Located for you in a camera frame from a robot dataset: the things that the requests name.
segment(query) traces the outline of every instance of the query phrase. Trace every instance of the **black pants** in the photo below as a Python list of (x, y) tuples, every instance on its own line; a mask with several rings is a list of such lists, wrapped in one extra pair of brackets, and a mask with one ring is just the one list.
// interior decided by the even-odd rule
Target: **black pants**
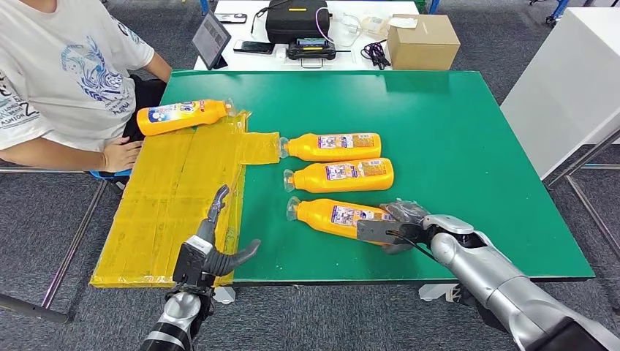
[[(129, 142), (132, 142), (144, 140), (144, 134), (142, 134), (140, 128), (137, 126), (137, 112), (145, 107), (159, 106), (159, 102), (164, 95), (164, 90), (166, 90), (166, 83), (160, 79), (143, 80), (136, 75), (130, 75), (130, 78), (134, 80), (136, 85), (136, 109), (125, 125), (123, 137), (129, 137)], [(115, 175), (114, 173), (108, 172), (99, 172), (99, 175), (114, 184), (120, 183), (124, 185), (127, 184), (129, 180), (128, 175)]]

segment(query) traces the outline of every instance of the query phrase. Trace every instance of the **yellow tape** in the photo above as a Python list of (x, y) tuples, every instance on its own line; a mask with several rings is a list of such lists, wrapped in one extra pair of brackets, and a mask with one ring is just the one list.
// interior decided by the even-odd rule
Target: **yellow tape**
[(242, 165), (267, 165), (280, 162), (279, 133), (245, 133), (241, 137), (239, 162)]
[[(171, 286), (181, 243), (195, 234), (222, 184), (231, 191), (219, 215), (216, 247), (229, 254), (237, 251), (245, 172), (241, 160), (252, 165), (277, 162), (277, 133), (245, 133), (248, 116), (241, 111), (195, 131), (145, 139), (92, 285)], [(232, 281), (230, 274), (216, 285)]]

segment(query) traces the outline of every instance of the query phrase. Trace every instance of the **graphic print on shirt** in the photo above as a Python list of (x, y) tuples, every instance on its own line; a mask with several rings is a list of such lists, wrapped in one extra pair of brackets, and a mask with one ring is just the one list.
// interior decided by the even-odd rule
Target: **graphic print on shirt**
[(0, 71), (0, 129), (9, 129), (39, 118), (40, 114), (7, 85), (7, 76)]
[(88, 45), (68, 45), (61, 53), (61, 67), (80, 85), (84, 93), (115, 115), (126, 113), (130, 91), (123, 85), (123, 76), (105, 66), (105, 59), (92, 37)]
[(121, 21), (114, 18), (114, 16), (110, 16), (116, 23), (118, 23), (118, 29), (121, 30), (121, 33), (125, 34), (125, 37), (131, 38), (131, 40), (136, 43), (136, 45), (143, 44), (142, 38), (140, 38), (136, 33), (134, 33), (131, 29), (127, 28)]

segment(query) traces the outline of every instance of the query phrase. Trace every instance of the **yellow plastic bottle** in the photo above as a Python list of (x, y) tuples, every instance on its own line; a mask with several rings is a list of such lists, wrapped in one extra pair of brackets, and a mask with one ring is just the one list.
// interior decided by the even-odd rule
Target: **yellow plastic bottle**
[(360, 159), (348, 162), (314, 163), (293, 172), (284, 171), (284, 190), (308, 192), (363, 192), (386, 190), (394, 183), (389, 159)]
[(305, 222), (312, 229), (350, 239), (358, 238), (356, 226), (360, 219), (393, 221), (393, 217), (381, 208), (329, 199), (299, 201), (296, 197), (291, 197), (287, 204), (287, 219), (290, 221), (297, 219)]
[(137, 112), (136, 119), (142, 134), (158, 135), (198, 124), (213, 124), (235, 114), (230, 100), (197, 100), (143, 108)]
[(349, 161), (381, 156), (381, 138), (376, 133), (315, 135), (296, 139), (280, 138), (280, 157), (295, 156), (305, 161)]

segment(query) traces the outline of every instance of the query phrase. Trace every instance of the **bottle label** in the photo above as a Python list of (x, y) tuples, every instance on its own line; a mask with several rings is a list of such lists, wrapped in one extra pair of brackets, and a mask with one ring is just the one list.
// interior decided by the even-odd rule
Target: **bottle label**
[(371, 161), (363, 161), (358, 164), (360, 175), (363, 177), (383, 176), (388, 172), (385, 162), (381, 159), (373, 159)]
[(187, 115), (193, 114), (197, 108), (193, 102), (182, 102), (179, 104), (150, 107), (148, 109), (148, 121), (152, 123), (174, 121)]
[(357, 178), (358, 170), (350, 163), (325, 166), (325, 173), (329, 181), (339, 181), (346, 178)]
[(331, 222), (334, 224), (355, 227), (360, 219), (389, 221), (392, 220), (392, 216), (381, 212), (356, 210), (346, 206), (334, 206), (331, 211)]
[(368, 148), (374, 146), (374, 138), (370, 134), (337, 134), (320, 135), (319, 148)]

